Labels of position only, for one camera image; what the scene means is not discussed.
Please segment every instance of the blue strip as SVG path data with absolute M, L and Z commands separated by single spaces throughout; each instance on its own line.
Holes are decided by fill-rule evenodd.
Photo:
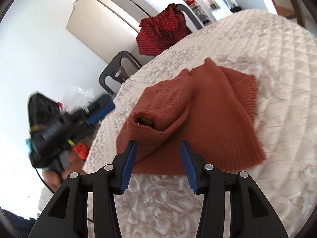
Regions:
M 137 144 L 136 142 L 133 142 L 133 145 L 129 151 L 128 158 L 126 159 L 126 163 L 123 167 L 122 173 L 121 173 L 121 185 L 120 185 L 120 191 L 124 193 L 124 191 L 128 188 L 133 165 L 135 158 L 137 157 Z
M 28 148 L 28 154 L 30 156 L 31 152 L 32 152 L 32 142 L 31 142 L 31 139 L 26 139 L 25 140 L 25 144 Z
M 115 104 L 111 101 L 106 104 L 102 109 L 100 109 L 97 113 L 95 113 L 92 117 L 90 117 L 86 123 L 88 125 L 94 125 L 99 122 L 105 115 L 110 113 L 115 108 Z
M 189 187 L 191 187 L 194 193 L 196 193 L 198 191 L 196 170 L 184 142 L 182 142 L 181 146 L 181 157 L 189 182 Z

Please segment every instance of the white lace tablecloth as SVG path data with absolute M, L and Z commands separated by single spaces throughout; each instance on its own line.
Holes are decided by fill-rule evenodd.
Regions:
M 206 57 L 257 77 L 255 128 L 267 160 L 247 171 L 292 238 L 317 204 L 317 45 L 304 28 L 265 11 L 244 10 L 217 21 L 129 78 L 114 100 L 115 110 L 101 124 L 85 170 L 112 162 L 116 137 L 147 86 L 197 67 Z M 115 197 L 122 236 L 195 237 L 202 199 L 185 176 L 132 175 L 124 195 Z M 88 204 L 92 218 L 91 196 Z M 224 237 L 229 237 L 228 217 Z

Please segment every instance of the red checkered garment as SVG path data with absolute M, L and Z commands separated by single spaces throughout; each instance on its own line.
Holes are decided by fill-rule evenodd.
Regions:
M 175 11 L 175 7 L 174 3 L 169 4 L 157 16 L 141 20 L 136 38 L 140 55 L 157 56 L 191 33 L 184 14 Z

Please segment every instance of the chair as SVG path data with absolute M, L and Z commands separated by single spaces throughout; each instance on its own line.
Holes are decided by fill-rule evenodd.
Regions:
M 200 21 L 195 17 L 193 12 L 188 7 L 183 4 L 177 4 L 175 9 L 177 11 L 185 12 L 198 30 L 203 28 Z M 106 77 L 110 76 L 112 77 L 112 79 L 118 81 L 121 84 L 123 84 L 129 78 L 129 76 L 126 74 L 126 71 L 121 65 L 121 60 L 123 58 L 127 58 L 134 65 L 134 67 L 137 68 L 137 70 L 141 69 L 142 67 L 141 64 L 128 51 L 119 52 L 111 60 L 111 62 L 108 64 L 108 66 L 104 69 L 99 77 L 100 85 L 110 94 L 114 94 L 114 91 L 105 84 Z
M 141 69 L 142 67 L 140 63 L 134 58 L 134 56 L 130 54 L 129 52 L 127 51 L 119 52 L 111 60 L 111 62 L 103 70 L 103 72 L 101 73 L 99 77 L 100 85 L 110 94 L 114 94 L 114 91 L 105 84 L 105 79 L 107 76 L 110 76 L 112 79 L 120 82 L 121 84 L 124 83 L 129 78 L 129 76 L 126 74 L 126 71 L 121 65 L 121 61 L 123 58 L 127 58 L 137 70 Z

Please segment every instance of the knit sweater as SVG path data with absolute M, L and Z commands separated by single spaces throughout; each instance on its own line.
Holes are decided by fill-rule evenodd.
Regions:
M 254 130 L 256 80 L 207 58 L 191 71 L 147 87 L 117 138 L 117 153 L 137 143 L 136 174 L 184 175 L 180 147 L 222 171 L 260 164 L 265 153 Z

